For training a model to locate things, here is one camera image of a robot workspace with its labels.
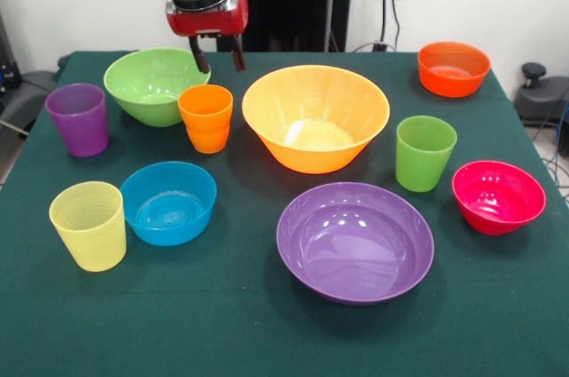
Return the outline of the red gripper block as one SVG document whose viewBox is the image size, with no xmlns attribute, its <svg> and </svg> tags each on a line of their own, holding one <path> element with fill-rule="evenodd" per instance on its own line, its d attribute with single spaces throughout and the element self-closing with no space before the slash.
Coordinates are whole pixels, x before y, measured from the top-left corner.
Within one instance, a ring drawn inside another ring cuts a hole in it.
<svg viewBox="0 0 569 377">
<path fill-rule="evenodd" d="M 188 43 L 196 66 L 201 73 L 211 72 L 209 63 L 199 45 L 197 36 L 230 36 L 231 55 L 237 72 L 245 71 L 241 43 L 249 20 L 248 0 L 225 0 L 206 11 L 184 12 L 173 0 L 166 0 L 166 19 L 178 36 L 189 36 Z"/>
</svg>

